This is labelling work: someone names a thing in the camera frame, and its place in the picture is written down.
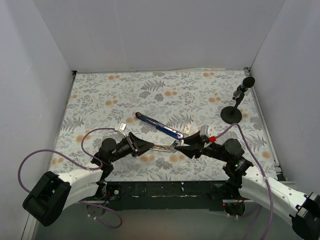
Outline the white staple box sleeve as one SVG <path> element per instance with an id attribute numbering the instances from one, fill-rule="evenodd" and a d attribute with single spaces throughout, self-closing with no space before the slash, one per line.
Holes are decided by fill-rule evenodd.
<path id="1" fill-rule="evenodd" d="M 191 126 L 188 125 L 188 124 L 186 124 L 186 125 L 184 126 L 183 132 L 184 132 L 185 134 L 189 134 L 190 131 L 191 131 Z"/>

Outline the metal stapler magazine rail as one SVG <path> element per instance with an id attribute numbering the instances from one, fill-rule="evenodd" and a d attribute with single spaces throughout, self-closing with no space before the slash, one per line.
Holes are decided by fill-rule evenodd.
<path id="1" fill-rule="evenodd" d="M 166 152 L 166 153 L 175 153 L 177 150 L 175 147 L 178 146 L 183 146 L 184 145 L 184 140 L 175 140 L 172 144 L 170 145 L 160 145 L 160 144 L 155 144 L 150 150 L 152 151 L 159 151 L 159 152 Z"/>

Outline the blue black stapler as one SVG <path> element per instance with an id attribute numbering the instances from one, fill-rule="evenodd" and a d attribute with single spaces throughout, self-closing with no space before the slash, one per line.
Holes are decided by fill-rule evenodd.
<path id="1" fill-rule="evenodd" d="M 157 130 L 161 131 L 162 133 L 165 133 L 166 135 L 176 139 L 176 140 L 182 140 L 184 138 L 184 134 L 151 118 L 151 117 L 148 117 L 140 112 L 136 112 L 135 113 L 135 116 L 137 119 L 145 122 L 145 123 L 148 123 L 152 126 L 154 126 Z"/>

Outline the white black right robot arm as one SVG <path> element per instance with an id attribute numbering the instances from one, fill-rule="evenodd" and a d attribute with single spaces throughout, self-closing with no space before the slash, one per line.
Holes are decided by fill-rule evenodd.
<path id="1" fill-rule="evenodd" d="M 222 169 L 229 177 L 226 192 L 230 198 L 243 197 L 269 209 L 304 240 L 320 238 L 319 194 L 306 194 L 267 177 L 257 164 L 244 158 L 245 151 L 237 139 L 229 138 L 223 144 L 215 140 L 213 136 L 208 138 L 197 132 L 187 137 L 184 145 L 175 146 L 175 150 L 190 159 L 204 155 L 225 162 Z"/>

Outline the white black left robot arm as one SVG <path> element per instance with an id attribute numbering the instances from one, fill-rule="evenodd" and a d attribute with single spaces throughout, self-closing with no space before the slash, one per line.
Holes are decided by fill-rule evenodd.
<path id="1" fill-rule="evenodd" d="M 132 132 L 120 142 L 106 138 L 87 166 L 59 174 L 45 172 L 29 191 L 22 207 L 47 227 L 69 206 L 88 197 L 103 199 L 107 191 L 102 181 L 113 171 L 113 162 L 127 155 L 140 156 L 154 146 Z"/>

